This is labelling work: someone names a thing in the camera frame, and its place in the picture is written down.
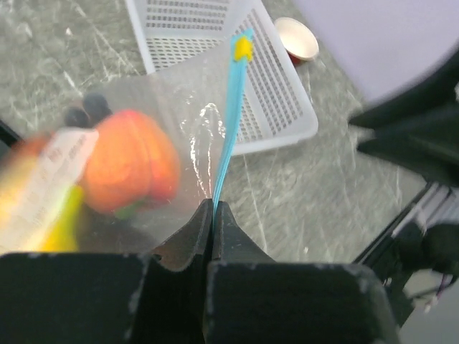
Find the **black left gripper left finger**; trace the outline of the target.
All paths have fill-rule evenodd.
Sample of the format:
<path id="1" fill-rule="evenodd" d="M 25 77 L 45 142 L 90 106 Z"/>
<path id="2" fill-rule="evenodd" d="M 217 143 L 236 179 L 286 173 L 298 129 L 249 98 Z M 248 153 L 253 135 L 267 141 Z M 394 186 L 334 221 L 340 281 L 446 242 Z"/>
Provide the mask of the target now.
<path id="1" fill-rule="evenodd" d="M 212 201 L 152 252 L 1 257 L 3 343 L 203 343 Z"/>

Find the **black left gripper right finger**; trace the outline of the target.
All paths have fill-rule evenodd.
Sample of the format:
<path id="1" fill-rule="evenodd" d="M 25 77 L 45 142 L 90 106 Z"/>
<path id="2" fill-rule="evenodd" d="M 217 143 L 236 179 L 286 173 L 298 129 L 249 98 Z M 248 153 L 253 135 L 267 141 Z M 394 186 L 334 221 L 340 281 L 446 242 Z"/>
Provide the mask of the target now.
<path id="1" fill-rule="evenodd" d="M 362 264 L 279 263 L 220 202 L 207 270 L 208 343 L 398 343 L 382 283 Z"/>

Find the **fake peach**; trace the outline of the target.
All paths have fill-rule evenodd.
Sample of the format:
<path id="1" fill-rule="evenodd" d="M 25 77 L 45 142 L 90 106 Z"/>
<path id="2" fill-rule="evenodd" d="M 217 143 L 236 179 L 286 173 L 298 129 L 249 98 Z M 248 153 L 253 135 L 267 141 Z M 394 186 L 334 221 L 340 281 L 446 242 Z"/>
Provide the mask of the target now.
<path id="1" fill-rule="evenodd" d="M 157 205 L 175 198 L 179 154 L 153 118 L 121 110 L 96 129 L 99 138 L 80 180 L 90 208 L 104 214 L 140 200 Z"/>

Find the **clear zip top bag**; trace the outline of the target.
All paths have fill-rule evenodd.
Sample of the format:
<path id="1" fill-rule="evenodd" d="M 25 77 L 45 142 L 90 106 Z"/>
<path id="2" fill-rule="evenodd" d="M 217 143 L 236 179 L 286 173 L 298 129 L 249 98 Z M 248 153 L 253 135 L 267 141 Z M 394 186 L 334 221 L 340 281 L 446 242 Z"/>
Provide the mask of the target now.
<path id="1" fill-rule="evenodd" d="M 146 252 L 222 190 L 253 31 L 85 94 L 20 138 L 1 127 L 1 253 Z"/>

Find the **fake dark grapes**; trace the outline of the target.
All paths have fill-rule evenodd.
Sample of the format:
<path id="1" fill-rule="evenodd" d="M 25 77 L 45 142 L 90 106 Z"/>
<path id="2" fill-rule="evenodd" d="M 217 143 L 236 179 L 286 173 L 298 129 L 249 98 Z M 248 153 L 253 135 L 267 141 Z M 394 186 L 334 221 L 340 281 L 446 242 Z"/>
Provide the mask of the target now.
<path id="1" fill-rule="evenodd" d="M 86 94 L 80 105 L 69 107 L 64 115 L 67 127 L 94 128 L 112 114 L 104 95 L 91 92 Z"/>

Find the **fake yellow banana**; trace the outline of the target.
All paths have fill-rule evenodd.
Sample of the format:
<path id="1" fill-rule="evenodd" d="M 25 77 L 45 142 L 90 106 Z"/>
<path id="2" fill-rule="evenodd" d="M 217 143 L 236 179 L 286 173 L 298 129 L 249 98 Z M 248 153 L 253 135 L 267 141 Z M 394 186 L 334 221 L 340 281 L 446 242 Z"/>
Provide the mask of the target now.
<path id="1" fill-rule="evenodd" d="M 77 252 L 77 225 L 82 211 L 84 193 L 80 186 L 73 186 L 67 200 L 55 219 L 49 234 L 40 244 L 41 252 Z"/>

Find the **white perforated plastic basket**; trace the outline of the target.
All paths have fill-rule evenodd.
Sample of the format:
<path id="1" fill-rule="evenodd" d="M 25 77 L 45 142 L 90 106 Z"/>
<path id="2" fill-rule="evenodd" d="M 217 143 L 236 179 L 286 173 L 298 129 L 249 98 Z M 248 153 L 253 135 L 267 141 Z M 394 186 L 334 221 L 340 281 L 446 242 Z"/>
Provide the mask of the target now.
<path id="1" fill-rule="evenodd" d="M 309 96 L 261 1 L 127 1 L 126 8 L 148 73 L 222 51 L 228 76 L 232 38 L 251 34 L 234 155 L 293 145 L 318 132 Z"/>

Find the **red and white bowl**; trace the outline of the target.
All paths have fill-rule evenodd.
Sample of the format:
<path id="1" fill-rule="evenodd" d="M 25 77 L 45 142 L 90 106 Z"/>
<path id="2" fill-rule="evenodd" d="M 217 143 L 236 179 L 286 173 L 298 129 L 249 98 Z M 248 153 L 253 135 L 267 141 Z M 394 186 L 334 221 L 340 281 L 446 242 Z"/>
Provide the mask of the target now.
<path id="1" fill-rule="evenodd" d="M 294 66 L 318 56 L 318 40 L 306 25 L 290 17 L 281 17 L 274 21 L 274 26 Z"/>

